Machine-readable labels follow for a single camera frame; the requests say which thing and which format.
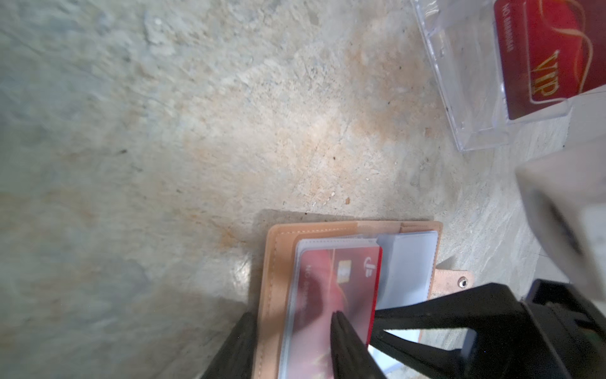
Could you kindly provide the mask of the tan leather card holder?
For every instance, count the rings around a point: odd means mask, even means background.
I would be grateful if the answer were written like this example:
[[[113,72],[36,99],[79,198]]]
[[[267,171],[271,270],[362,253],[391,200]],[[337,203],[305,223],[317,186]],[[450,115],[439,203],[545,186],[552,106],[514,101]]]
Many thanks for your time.
[[[253,360],[252,378],[278,378],[282,336],[286,325],[287,290],[294,277],[295,247],[307,238],[345,238],[353,235],[375,236],[387,234],[410,234],[416,232],[437,233],[437,247],[431,253],[411,253],[405,259],[412,263],[413,256],[430,257],[431,282],[422,292],[421,303],[443,295],[460,292],[473,287],[472,272],[436,268],[443,224],[438,221],[377,221],[347,220],[304,224],[278,224],[270,228],[264,254],[264,271],[260,289],[258,312],[258,343]],[[404,365],[378,350],[369,348],[384,374],[403,370]]]

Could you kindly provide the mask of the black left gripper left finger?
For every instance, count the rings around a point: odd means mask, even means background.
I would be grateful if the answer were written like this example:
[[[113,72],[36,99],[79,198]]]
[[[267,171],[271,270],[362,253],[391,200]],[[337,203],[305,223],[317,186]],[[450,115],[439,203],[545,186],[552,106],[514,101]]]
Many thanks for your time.
[[[211,360],[202,379],[251,379],[257,346],[257,319],[246,312]]]

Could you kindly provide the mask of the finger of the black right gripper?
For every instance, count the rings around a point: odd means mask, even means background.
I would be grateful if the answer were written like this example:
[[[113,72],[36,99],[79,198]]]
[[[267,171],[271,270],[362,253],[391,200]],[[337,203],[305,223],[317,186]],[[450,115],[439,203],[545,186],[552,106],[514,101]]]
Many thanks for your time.
[[[412,306],[379,310],[373,339],[389,330],[450,328],[468,328],[482,340],[517,340],[526,329],[526,313],[508,286],[490,283]]]
[[[447,351],[430,347],[404,340],[384,330],[373,332],[370,344],[426,377],[465,377],[460,349]]]

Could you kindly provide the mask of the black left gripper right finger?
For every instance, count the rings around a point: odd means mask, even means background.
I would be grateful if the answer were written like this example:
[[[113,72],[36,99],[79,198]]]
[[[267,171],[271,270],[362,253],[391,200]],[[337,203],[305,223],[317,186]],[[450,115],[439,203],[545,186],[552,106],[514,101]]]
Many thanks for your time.
[[[331,316],[330,343],[334,378],[386,378],[341,311]]]

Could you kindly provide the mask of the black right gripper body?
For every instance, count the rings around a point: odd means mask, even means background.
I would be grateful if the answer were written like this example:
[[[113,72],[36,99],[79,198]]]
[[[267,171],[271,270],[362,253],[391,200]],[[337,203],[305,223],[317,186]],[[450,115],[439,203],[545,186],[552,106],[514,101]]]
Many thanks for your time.
[[[605,315],[571,284],[533,283],[519,301],[480,287],[461,350],[463,378],[603,378]]]

